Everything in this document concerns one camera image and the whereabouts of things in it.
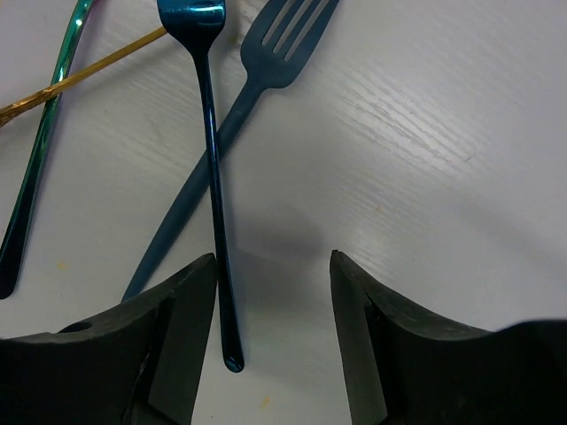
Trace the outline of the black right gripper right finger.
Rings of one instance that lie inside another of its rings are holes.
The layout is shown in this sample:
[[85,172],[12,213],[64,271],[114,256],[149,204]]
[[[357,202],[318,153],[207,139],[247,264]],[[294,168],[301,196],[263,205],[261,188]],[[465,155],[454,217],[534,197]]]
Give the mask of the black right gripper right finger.
[[448,319],[342,251],[330,289],[355,424],[563,424],[566,323],[492,332]]

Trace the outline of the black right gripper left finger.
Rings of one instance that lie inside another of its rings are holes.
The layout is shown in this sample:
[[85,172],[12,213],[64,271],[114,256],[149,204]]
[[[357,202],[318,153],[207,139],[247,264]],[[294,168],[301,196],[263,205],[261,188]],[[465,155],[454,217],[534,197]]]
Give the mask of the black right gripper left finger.
[[1,343],[4,424],[188,424],[216,296],[206,254],[57,333]]

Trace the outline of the ornate gold fork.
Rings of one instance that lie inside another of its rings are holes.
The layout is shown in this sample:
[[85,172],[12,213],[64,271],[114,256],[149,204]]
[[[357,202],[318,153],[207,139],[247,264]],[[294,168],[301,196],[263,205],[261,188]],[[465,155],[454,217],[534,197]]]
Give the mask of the ornate gold fork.
[[81,71],[67,76],[61,81],[39,90],[28,97],[24,97],[13,104],[3,107],[1,109],[1,127],[4,127],[8,122],[17,118],[22,113],[46,103],[48,100],[60,95],[65,90],[89,78],[91,75],[142,49],[150,43],[153,43],[166,33],[167,31],[164,27],[159,27],[150,32],[148,35],[145,35],[129,45],[116,50],[114,53],[98,60],[94,64],[83,68]]

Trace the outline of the shiny blue fork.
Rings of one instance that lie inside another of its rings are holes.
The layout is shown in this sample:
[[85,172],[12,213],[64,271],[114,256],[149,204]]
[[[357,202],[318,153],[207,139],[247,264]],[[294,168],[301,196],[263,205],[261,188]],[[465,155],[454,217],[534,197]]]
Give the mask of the shiny blue fork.
[[208,53],[224,29],[227,7],[224,1],[157,2],[159,18],[166,29],[192,56],[201,95],[206,158],[212,201],[214,242],[218,262],[218,290],[222,356],[227,369],[244,369],[243,347],[237,324],[237,312],[229,267],[229,253],[221,191],[220,152],[214,109]]

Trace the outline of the matte dark blue fork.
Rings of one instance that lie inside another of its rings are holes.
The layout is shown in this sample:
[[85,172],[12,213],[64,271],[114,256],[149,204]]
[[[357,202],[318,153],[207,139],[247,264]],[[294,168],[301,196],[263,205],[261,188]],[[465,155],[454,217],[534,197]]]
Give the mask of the matte dark blue fork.
[[[300,74],[328,26],[337,1],[266,2],[240,49],[246,81],[218,129],[220,157],[236,141],[261,94],[289,86]],[[206,155],[198,161],[144,253],[122,301],[137,296],[181,234],[209,187]]]

